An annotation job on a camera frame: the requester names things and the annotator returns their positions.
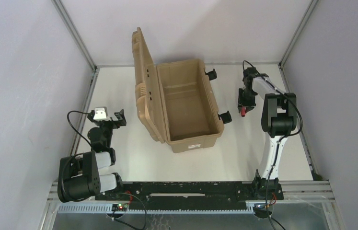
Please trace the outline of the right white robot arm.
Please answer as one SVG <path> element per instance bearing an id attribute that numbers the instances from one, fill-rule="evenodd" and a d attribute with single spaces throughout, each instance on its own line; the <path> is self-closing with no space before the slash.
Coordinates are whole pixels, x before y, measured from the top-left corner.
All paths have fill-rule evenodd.
<path id="1" fill-rule="evenodd" d="M 238 112 L 242 117 L 255 108 L 256 96 L 264 100 L 261 128 L 265 133 L 265 146 L 250 194 L 257 200 L 272 199 L 281 193 L 280 159 L 286 141 L 297 126 L 296 95 L 283 93 L 266 74 L 245 73 L 243 83 L 238 94 Z"/>

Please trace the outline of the red black screwdriver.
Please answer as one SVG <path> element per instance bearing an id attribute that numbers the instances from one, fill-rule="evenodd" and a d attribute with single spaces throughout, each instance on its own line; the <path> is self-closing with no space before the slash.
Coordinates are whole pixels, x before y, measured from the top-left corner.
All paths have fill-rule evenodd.
<path id="1" fill-rule="evenodd" d="M 241 108 L 241 111 L 240 111 L 241 117 L 245 117 L 246 112 L 247 112 L 246 108 L 245 108 L 245 107 L 242 107 L 242 108 Z"/>

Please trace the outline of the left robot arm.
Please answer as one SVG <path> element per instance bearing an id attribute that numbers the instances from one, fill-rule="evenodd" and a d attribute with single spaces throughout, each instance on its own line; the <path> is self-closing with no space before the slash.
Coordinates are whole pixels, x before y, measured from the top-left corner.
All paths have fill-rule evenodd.
<path id="1" fill-rule="evenodd" d="M 61 158 L 57 195 L 63 203 L 80 202 L 103 192 L 123 189 L 118 173 L 101 175 L 99 170 L 116 162 L 111 141 L 113 130 L 127 124 L 124 110 L 114 113 L 116 120 L 108 116 L 106 107 L 97 107 L 85 115 L 95 125 L 83 137 L 90 151 Z"/>

